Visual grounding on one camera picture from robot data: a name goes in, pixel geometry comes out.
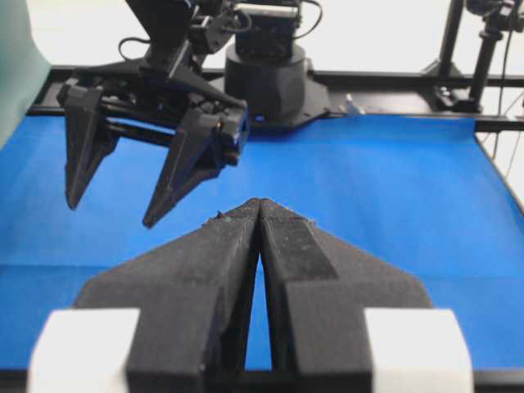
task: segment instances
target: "metal rod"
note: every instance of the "metal rod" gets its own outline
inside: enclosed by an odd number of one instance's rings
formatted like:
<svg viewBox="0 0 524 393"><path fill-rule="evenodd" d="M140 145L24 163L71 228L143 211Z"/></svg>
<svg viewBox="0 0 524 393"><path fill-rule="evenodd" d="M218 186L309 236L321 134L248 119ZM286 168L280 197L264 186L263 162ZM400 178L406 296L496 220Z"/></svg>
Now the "metal rod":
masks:
<svg viewBox="0 0 524 393"><path fill-rule="evenodd" d="M106 127L118 137L133 139L139 142L147 142L163 147L170 147L171 140L173 139L173 135L170 133L162 133L160 131L155 131L154 129L144 129L129 124L108 121L106 122Z"/></svg>
<svg viewBox="0 0 524 393"><path fill-rule="evenodd" d="M464 10L464 0L452 0L449 5L448 20L445 25L444 39L440 49L440 68L439 76L448 77L451 74L453 65L453 52L457 37L459 36L459 27Z"/></svg>
<svg viewBox="0 0 524 393"><path fill-rule="evenodd" d="M168 129L173 129L174 126L180 122L179 116L175 118L174 115L167 116L161 112L142 113L132 106L119 102L107 101L104 98L102 99L102 109L106 117L120 117L136 120L143 123L158 125L160 127L166 127Z"/></svg>
<svg viewBox="0 0 524 393"><path fill-rule="evenodd" d="M524 131L524 118L508 118L506 116L472 115L460 113L394 113L394 112L367 112L368 115L400 115L428 119L475 119L475 133L502 133L503 131Z"/></svg>
<svg viewBox="0 0 524 393"><path fill-rule="evenodd" d="M477 60L475 74L473 75L471 90L469 91L469 97L477 106L480 106L482 93L488 84L491 61L493 60L493 55L495 54L497 42L500 41L504 36L497 29L486 27L486 30L481 33L481 37L481 52Z"/></svg>

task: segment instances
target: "black metal frame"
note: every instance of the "black metal frame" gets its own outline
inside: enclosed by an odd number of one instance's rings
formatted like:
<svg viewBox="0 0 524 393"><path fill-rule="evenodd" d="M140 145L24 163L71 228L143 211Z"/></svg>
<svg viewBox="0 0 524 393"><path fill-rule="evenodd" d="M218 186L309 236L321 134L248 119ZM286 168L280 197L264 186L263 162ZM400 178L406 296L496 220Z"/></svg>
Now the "black metal frame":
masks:
<svg viewBox="0 0 524 393"><path fill-rule="evenodd" d="M467 88L471 86L472 75L461 75L453 63L453 53L463 14L464 0L452 0L446 22L445 35L440 57L421 73L365 73L365 72L327 72L310 71L313 80L327 86L332 101L342 106L341 115L347 111L348 94L353 98L352 105L369 115L406 115L413 117L433 117L441 119L474 118L477 120L476 132L500 133L502 131L523 131L524 116L508 118L505 116L479 115L472 113L453 113L439 109L434 92L436 88ZM72 75L70 66L55 66L47 78L42 91L28 111L32 116L62 116L64 111L56 100L61 85ZM222 70L206 70L207 80L224 76ZM489 87L501 87L500 76L491 75L487 80ZM504 80L506 88L524 88L524 75L508 76ZM417 104L399 110L392 106L395 97L412 94ZM172 138L158 131L137 129L126 130L121 137L149 142L167 147ZM0 392L15 393L25 391L26 371L0 370ZM274 372L244 372L241 375L219 375L211 378L210 391L249 391L249 392L288 392L293 391L295 380L292 375ZM524 391L524 368L513 370L475 371L476 393L499 393ZM364 391L362 378L355 375L351 391ZM337 382L326 381L326 388L336 387Z"/></svg>

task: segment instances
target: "textured black surface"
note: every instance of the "textured black surface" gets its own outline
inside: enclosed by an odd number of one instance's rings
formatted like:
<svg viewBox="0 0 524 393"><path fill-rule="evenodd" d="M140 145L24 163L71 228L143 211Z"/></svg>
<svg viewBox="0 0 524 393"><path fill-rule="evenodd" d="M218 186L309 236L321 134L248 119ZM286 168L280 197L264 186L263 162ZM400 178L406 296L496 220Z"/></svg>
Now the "textured black surface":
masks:
<svg viewBox="0 0 524 393"><path fill-rule="evenodd" d="M85 285L78 308L141 309L131 391L203 391L206 369L243 367L259 204L248 201Z"/></svg>
<svg viewBox="0 0 524 393"><path fill-rule="evenodd" d="M206 169L195 170L197 162L203 160L213 143L218 122L219 119L193 110L183 117L171 141L155 193L143 219L144 225L151 228L200 182L219 175L222 165L217 168L219 160L214 160L214 157L208 157L211 162Z"/></svg>
<svg viewBox="0 0 524 393"><path fill-rule="evenodd" d="M301 391L368 391L364 308L431 307L416 278L257 199L94 278L75 306L141 309L132 392L205 391L208 370L243 369L259 253L273 369Z"/></svg>
<svg viewBox="0 0 524 393"><path fill-rule="evenodd" d="M261 228L273 367L304 391L324 391L326 378L347 389L356 376L370 388L364 308L431 307L420 282L269 200Z"/></svg>

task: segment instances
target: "black pole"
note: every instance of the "black pole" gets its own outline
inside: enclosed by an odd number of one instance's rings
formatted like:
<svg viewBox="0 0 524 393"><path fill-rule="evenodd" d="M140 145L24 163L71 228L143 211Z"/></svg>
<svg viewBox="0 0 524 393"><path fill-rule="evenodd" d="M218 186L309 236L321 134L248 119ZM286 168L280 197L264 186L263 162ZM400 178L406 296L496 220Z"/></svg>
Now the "black pole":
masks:
<svg viewBox="0 0 524 393"><path fill-rule="evenodd" d="M444 39L440 49L439 76L448 77L453 65L453 52L459 36L460 21L464 10L464 0L451 0L448 19L445 24Z"/></svg>
<svg viewBox="0 0 524 393"><path fill-rule="evenodd" d="M147 142L153 145L170 147L173 135L153 129L134 127L129 124L119 124L112 121L106 122L106 129L117 137L133 139L139 142Z"/></svg>
<svg viewBox="0 0 524 393"><path fill-rule="evenodd" d="M476 108L480 108L482 93L484 92L484 88L487 85L491 61L493 60L493 55L495 54L497 42L500 41L503 37L504 36L500 30L491 26L486 26L486 29L481 32L481 52L478 57L475 74L473 75L471 90L469 91L469 97Z"/></svg>

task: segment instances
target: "blue table surface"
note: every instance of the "blue table surface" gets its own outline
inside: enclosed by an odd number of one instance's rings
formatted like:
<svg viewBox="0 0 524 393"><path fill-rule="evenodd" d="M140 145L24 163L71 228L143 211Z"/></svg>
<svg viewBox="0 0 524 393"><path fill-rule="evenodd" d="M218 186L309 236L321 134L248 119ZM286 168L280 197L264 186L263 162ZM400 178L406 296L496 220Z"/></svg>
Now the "blue table surface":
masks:
<svg viewBox="0 0 524 393"><path fill-rule="evenodd" d="M76 212L62 118L26 118L0 151L0 368L26 368L52 309L93 275L269 197L419 277L456 313L475 368L524 367L524 219L472 120L366 116L253 137L152 230L142 217L166 150L120 140ZM271 367L259 267L246 367Z"/></svg>

